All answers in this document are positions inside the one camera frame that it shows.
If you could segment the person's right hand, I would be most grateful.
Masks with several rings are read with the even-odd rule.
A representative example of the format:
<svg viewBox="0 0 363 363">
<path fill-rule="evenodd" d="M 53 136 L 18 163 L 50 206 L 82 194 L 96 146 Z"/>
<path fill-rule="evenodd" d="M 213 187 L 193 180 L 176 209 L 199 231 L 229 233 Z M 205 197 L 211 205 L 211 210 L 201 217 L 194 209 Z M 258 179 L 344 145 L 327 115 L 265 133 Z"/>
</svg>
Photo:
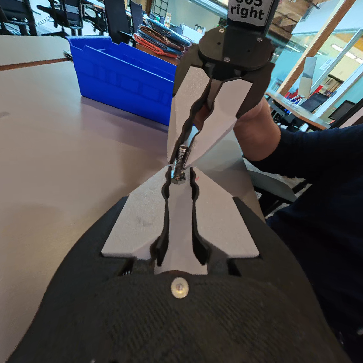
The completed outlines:
<svg viewBox="0 0 363 363">
<path fill-rule="evenodd" d="M 211 109 L 207 104 L 203 104 L 201 109 L 195 114 L 193 119 L 193 125 L 197 128 L 198 131 L 201 131 L 204 125 L 204 122 L 211 114 Z"/>
</svg>

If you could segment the stack of folded cloths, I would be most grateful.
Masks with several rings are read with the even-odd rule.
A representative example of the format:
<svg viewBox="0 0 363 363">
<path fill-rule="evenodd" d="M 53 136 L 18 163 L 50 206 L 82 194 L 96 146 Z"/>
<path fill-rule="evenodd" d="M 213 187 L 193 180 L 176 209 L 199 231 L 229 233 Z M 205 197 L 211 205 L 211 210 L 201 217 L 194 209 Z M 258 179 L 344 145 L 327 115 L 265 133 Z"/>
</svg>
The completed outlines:
<svg viewBox="0 0 363 363">
<path fill-rule="evenodd" d="M 192 41 L 154 19 L 147 18 L 133 34 L 136 43 L 157 54 L 174 55 L 179 59 L 192 46 Z"/>
</svg>

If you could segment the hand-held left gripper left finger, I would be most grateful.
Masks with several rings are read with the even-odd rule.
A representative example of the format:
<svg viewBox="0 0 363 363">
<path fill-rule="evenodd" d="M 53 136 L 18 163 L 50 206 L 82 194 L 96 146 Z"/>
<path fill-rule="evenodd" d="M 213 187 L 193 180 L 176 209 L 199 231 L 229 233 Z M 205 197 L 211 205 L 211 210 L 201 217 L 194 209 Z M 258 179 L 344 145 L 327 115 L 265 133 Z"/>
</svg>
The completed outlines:
<svg viewBox="0 0 363 363">
<path fill-rule="evenodd" d="M 169 244 L 170 184 L 171 166 L 165 166 L 129 194 L 102 256 L 156 260 L 162 265 Z"/>
</svg>

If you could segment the black monitor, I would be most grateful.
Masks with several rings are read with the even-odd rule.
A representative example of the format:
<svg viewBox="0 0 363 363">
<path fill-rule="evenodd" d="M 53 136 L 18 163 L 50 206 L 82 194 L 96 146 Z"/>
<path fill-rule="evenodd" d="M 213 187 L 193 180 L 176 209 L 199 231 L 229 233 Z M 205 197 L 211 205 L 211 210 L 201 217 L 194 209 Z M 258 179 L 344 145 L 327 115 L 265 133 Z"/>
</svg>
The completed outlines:
<svg viewBox="0 0 363 363">
<path fill-rule="evenodd" d="M 351 102 L 349 100 L 344 100 L 343 103 L 337 107 L 330 115 L 329 119 L 332 120 L 330 123 L 334 121 L 338 121 L 341 119 L 348 111 L 354 107 L 356 103 Z"/>
</svg>

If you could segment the folded grey cardboard sheet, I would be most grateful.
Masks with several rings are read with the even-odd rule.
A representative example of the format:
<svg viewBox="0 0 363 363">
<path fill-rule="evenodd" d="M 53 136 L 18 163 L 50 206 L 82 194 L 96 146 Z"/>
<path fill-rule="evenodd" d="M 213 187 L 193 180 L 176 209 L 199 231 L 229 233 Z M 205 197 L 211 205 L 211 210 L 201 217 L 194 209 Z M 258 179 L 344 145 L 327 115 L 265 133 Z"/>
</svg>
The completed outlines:
<svg viewBox="0 0 363 363">
<path fill-rule="evenodd" d="M 310 97 L 313 75 L 316 66 L 316 57 L 306 57 L 303 71 L 298 84 L 298 95 L 308 99 Z"/>
</svg>

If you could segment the wooden post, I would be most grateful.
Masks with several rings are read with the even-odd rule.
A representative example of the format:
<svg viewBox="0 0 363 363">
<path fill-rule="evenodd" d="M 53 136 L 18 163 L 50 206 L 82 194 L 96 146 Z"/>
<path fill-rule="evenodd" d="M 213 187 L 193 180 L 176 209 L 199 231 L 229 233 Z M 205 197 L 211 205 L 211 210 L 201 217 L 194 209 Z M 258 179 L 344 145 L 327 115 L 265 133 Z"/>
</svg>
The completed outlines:
<svg viewBox="0 0 363 363">
<path fill-rule="evenodd" d="M 320 50 L 321 46 L 325 43 L 328 37 L 331 35 L 336 26 L 340 23 L 343 17 L 347 14 L 350 8 L 355 3 L 355 0 L 340 0 L 327 20 L 324 22 L 320 30 L 317 32 L 312 42 L 304 51 L 302 56 L 293 66 L 292 70 L 289 72 L 285 80 L 282 82 L 281 86 L 277 90 L 277 93 L 285 96 L 286 93 L 293 86 L 295 81 L 298 79 L 300 74 L 303 72 L 303 67 L 307 57 L 314 57 L 316 53 Z"/>
</svg>

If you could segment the person's dark clothing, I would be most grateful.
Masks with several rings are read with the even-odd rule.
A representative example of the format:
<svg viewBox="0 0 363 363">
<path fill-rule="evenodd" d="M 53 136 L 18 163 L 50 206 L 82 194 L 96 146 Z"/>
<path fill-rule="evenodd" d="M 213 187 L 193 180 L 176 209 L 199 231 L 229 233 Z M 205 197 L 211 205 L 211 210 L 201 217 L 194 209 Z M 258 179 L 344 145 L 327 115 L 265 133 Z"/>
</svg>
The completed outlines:
<svg viewBox="0 0 363 363">
<path fill-rule="evenodd" d="M 308 277 L 338 342 L 362 362 L 362 163 L 318 169 L 292 205 L 267 220 Z"/>
</svg>

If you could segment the long silver hex bolt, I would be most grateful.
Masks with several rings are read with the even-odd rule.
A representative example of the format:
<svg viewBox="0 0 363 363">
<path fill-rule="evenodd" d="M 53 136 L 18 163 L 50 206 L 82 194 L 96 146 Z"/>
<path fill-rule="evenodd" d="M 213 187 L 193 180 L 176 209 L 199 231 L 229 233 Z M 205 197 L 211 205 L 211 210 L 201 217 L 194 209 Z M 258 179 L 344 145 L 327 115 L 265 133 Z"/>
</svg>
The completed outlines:
<svg viewBox="0 0 363 363">
<path fill-rule="evenodd" d="M 179 185 L 186 181 L 185 163 L 189 154 L 189 148 L 186 145 L 180 145 L 176 154 L 174 168 L 171 173 L 171 182 Z"/>
</svg>

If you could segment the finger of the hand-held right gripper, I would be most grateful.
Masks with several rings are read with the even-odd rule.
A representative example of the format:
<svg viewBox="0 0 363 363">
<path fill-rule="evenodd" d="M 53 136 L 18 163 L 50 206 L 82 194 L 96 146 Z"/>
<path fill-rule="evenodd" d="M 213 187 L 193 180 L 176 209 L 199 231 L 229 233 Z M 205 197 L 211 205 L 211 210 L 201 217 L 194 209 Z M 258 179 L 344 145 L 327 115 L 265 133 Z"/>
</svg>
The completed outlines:
<svg viewBox="0 0 363 363">
<path fill-rule="evenodd" d="M 237 121 L 237 112 L 251 87 L 251 82 L 240 78 L 221 84 L 211 114 L 192 140 L 185 168 L 192 166 L 231 131 Z"/>
<path fill-rule="evenodd" d="M 172 165 L 177 150 L 182 144 L 188 145 L 193 127 L 192 109 L 202 98 L 209 77 L 202 68 L 190 67 L 176 95 L 172 98 L 170 121 L 167 137 L 167 160 Z"/>
</svg>

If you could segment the blue plastic bin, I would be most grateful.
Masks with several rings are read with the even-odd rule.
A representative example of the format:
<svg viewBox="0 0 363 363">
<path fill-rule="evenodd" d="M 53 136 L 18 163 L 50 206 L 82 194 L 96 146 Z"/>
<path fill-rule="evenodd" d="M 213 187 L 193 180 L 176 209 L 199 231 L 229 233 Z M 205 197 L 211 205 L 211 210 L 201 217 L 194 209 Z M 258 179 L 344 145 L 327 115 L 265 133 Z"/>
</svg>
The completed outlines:
<svg viewBox="0 0 363 363">
<path fill-rule="evenodd" d="M 82 96 L 169 125 L 176 66 L 106 36 L 68 36 Z"/>
</svg>

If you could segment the wooden desk with black legs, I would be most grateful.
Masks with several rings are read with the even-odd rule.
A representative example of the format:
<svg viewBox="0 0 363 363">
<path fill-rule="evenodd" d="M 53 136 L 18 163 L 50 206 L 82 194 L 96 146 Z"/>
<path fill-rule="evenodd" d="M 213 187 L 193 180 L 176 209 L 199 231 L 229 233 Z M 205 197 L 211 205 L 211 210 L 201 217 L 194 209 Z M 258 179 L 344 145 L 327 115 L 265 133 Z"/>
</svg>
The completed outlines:
<svg viewBox="0 0 363 363">
<path fill-rule="evenodd" d="M 171 56 L 170 55 L 164 55 L 164 54 L 160 55 L 160 54 L 157 54 L 156 52 L 152 51 L 151 49 L 146 48 L 143 45 L 138 44 L 138 43 L 136 44 L 136 48 L 143 51 L 143 52 L 145 52 L 145 53 L 147 53 L 147 54 L 150 54 L 150 55 L 152 55 L 154 57 L 157 57 L 157 58 L 159 58 L 161 60 L 164 60 L 164 61 L 167 61 L 167 62 L 169 62 L 171 64 L 174 64 L 175 66 L 177 66 L 179 64 L 180 59 L 178 57 L 174 57 L 174 55 L 171 55 Z"/>
<path fill-rule="evenodd" d="M 287 122 L 291 123 L 294 118 L 301 120 L 303 123 L 306 123 L 310 126 L 312 130 L 326 130 L 331 127 L 330 124 L 321 120 L 315 114 L 307 111 L 303 107 L 293 104 L 289 100 L 287 100 L 280 93 L 272 92 L 267 90 L 265 92 L 266 99 L 270 105 L 270 107 L 275 110 L 279 114 L 286 114 L 284 110 L 289 111 L 290 113 L 285 118 Z"/>
</svg>

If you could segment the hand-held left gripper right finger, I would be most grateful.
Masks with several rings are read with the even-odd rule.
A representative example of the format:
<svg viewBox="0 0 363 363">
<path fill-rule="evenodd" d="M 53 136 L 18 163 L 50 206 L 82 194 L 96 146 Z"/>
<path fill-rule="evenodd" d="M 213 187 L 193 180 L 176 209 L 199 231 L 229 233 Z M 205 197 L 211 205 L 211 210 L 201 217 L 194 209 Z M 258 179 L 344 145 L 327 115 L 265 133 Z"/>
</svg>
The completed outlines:
<svg viewBox="0 0 363 363">
<path fill-rule="evenodd" d="M 260 255 L 230 193 L 191 167 L 192 243 L 201 265 Z"/>
</svg>

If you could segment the person's right forearm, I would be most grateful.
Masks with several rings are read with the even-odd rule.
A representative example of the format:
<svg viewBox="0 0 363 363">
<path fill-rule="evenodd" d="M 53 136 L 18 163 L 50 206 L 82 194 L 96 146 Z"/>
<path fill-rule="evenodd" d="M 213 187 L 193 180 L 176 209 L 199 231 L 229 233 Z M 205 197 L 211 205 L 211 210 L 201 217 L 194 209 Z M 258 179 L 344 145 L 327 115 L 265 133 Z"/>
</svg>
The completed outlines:
<svg viewBox="0 0 363 363">
<path fill-rule="evenodd" d="M 362 166 L 362 125 L 294 133 L 275 124 L 264 98 L 237 120 L 234 133 L 244 157 L 262 172 L 313 181 L 330 169 Z"/>
</svg>

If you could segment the black office chair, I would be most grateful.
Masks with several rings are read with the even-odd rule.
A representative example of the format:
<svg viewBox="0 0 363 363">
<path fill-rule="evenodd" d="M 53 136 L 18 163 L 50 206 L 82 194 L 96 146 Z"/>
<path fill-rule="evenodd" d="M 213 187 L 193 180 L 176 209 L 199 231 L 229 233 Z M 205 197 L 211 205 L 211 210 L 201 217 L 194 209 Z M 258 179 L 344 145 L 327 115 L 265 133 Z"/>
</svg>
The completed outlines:
<svg viewBox="0 0 363 363">
<path fill-rule="evenodd" d="M 54 27 L 61 31 L 45 33 L 42 36 L 59 36 L 66 38 L 65 28 L 70 29 L 72 36 L 82 36 L 83 18 L 80 0 L 49 0 L 50 6 L 37 5 L 37 9 L 47 13 L 53 20 Z"/>
<path fill-rule="evenodd" d="M 107 29 L 111 40 L 115 44 L 125 43 L 134 45 L 131 27 L 126 15 L 123 0 L 104 0 Z"/>
<path fill-rule="evenodd" d="M 38 36 L 33 11 L 29 0 L 0 1 L 0 34 L 10 35 L 5 24 L 19 27 L 22 36 Z"/>
<path fill-rule="evenodd" d="M 324 102 L 329 99 L 329 96 L 322 93 L 314 93 L 308 99 L 299 104 L 300 107 L 308 112 L 313 113 L 317 108 L 319 108 Z"/>
</svg>

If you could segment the dark grey office chair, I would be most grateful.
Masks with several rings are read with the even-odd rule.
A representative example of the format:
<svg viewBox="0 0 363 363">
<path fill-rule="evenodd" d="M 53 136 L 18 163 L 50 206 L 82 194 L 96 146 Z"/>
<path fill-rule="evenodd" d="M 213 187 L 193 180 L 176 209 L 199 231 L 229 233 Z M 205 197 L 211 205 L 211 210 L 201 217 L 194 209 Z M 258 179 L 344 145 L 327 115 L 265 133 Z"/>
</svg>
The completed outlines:
<svg viewBox="0 0 363 363">
<path fill-rule="evenodd" d="M 257 171 L 247 171 L 255 192 L 261 194 L 258 202 L 264 217 L 282 204 L 291 205 L 297 200 L 293 189 L 284 182 Z"/>
</svg>

